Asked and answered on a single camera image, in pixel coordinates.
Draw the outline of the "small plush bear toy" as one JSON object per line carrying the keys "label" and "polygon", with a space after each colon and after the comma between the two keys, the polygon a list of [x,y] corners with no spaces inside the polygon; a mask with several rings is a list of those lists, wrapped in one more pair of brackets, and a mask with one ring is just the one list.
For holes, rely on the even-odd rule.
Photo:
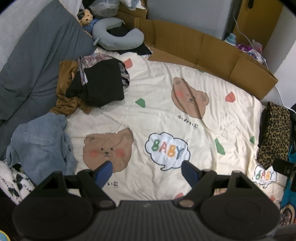
{"label": "small plush bear toy", "polygon": [[93,21],[93,15],[88,9],[79,9],[77,17],[82,26],[87,26]]}

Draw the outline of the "light blue denim garment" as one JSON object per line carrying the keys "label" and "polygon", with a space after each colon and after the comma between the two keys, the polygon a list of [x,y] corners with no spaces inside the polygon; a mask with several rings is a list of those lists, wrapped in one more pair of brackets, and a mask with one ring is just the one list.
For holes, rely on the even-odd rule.
{"label": "light blue denim garment", "polygon": [[8,166],[20,164],[35,185],[55,171],[74,175],[78,162],[66,126],[66,116],[55,113],[20,124],[6,150]]}

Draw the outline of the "brown cardboard box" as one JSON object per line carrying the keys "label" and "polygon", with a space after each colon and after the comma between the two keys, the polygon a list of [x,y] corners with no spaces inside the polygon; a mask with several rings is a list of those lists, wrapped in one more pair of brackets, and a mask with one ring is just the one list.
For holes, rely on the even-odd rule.
{"label": "brown cardboard box", "polygon": [[147,11],[121,6],[117,18],[144,33],[151,61],[185,65],[222,78],[262,100],[278,80],[253,57],[226,42],[182,25],[148,20]]}

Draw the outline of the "brown crumpled garment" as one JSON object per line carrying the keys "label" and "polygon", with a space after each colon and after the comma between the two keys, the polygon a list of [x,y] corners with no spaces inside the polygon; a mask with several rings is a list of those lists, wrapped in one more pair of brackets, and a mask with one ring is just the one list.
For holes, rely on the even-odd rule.
{"label": "brown crumpled garment", "polygon": [[87,106],[81,98],[77,96],[68,98],[66,96],[66,91],[70,87],[77,71],[77,61],[60,62],[59,75],[56,87],[56,106],[51,108],[49,112],[55,114],[71,115],[78,108],[81,109],[85,114],[89,114],[91,112],[92,107]]}

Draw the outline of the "grey-blue blanket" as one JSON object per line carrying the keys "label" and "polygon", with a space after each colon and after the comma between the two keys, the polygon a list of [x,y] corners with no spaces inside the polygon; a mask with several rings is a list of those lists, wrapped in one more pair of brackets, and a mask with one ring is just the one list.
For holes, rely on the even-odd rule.
{"label": "grey-blue blanket", "polygon": [[59,1],[32,21],[1,70],[1,160],[16,127],[56,105],[60,62],[92,54],[93,42]]}

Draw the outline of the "cream bear print duvet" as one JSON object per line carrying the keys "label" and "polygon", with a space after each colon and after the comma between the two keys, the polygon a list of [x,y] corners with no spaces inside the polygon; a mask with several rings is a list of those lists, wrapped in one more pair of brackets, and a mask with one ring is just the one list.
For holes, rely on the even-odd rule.
{"label": "cream bear print duvet", "polygon": [[190,190],[181,173],[190,161],[218,174],[239,170],[281,202],[286,178],[257,162],[264,110],[258,99],[194,68],[135,53],[113,57],[131,77],[124,99],[68,117],[78,171],[111,161],[104,191],[116,202],[173,199]]}

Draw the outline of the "leopard print garment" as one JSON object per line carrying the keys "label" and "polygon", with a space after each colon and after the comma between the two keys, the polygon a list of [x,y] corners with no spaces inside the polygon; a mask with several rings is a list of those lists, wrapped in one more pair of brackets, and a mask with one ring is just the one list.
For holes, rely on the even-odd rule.
{"label": "leopard print garment", "polygon": [[282,106],[268,102],[261,115],[257,155],[257,161],[264,169],[270,168],[275,159],[288,159],[290,126],[290,112]]}

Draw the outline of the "purple snack packet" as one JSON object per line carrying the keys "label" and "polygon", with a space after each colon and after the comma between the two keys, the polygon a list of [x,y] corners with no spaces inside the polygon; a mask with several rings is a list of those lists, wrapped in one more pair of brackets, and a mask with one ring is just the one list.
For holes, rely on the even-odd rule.
{"label": "purple snack packet", "polygon": [[265,59],[262,56],[262,50],[263,46],[259,42],[252,40],[251,45],[245,45],[245,44],[238,44],[236,45],[238,49],[243,51],[244,53],[250,55],[255,60],[257,60],[259,63],[264,64]]}

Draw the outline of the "black bear-pattern shorts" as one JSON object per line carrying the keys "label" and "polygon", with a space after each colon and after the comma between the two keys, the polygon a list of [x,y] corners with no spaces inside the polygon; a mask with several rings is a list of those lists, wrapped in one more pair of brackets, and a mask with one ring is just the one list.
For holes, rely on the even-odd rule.
{"label": "black bear-pattern shorts", "polygon": [[67,97],[79,97],[88,106],[102,107],[124,100],[130,85],[126,65],[106,54],[93,53],[78,58],[78,71],[66,91]]}

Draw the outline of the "black white fuzzy garment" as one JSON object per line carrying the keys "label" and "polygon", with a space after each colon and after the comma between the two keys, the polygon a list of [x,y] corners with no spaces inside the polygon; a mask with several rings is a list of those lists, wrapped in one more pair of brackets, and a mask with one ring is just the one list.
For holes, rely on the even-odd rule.
{"label": "black white fuzzy garment", "polygon": [[20,204],[33,190],[34,184],[28,176],[9,167],[6,161],[1,161],[1,190],[16,205]]}

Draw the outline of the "clear plastic bag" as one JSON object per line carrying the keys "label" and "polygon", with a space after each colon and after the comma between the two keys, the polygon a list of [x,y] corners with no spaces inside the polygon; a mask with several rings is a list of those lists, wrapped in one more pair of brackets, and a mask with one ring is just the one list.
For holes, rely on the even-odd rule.
{"label": "clear plastic bag", "polygon": [[95,0],[89,8],[93,15],[110,18],[117,14],[120,0]]}

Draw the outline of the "black cloth under pillow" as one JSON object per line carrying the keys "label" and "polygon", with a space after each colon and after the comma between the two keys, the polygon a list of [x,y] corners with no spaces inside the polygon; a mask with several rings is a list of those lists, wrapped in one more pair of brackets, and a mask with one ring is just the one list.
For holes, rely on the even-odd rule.
{"label": "black cloth under pillow", "polygon": [[[124,24],[122,24],[120,27],[116,27],[116,28],[112,28],[112,29],[107,30],[107,32],[113,36],[116,36],[116,37],[123,37],[129,32],[129,29]],[[150,49],[144,43],[142,43],[137,48],[129,49],[129,50],[117,50],[117,52],[119,54],[133,52],[133,53],[137,53],[140,56],[152,54]]]}

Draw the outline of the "teal printed garment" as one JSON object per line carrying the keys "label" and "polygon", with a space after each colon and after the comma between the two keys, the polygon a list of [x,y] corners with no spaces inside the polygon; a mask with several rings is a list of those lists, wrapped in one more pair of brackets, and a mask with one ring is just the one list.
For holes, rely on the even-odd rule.
{"label": "teal printed garment", "polygon": [[288,152],[288,160],[279,160],[280,173],[287,177],[287,184],[280,203],[280,226],[295,223],[295,142]]}

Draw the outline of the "blue detergent bottle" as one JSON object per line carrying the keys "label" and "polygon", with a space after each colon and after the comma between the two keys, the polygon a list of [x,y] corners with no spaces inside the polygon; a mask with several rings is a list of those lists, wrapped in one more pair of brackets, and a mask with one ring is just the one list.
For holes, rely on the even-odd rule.
{"label": "blue detergent bottle", "polygon": [[234,33],[230,33],[224,41],[232,46],[236,46],[236,35]]}

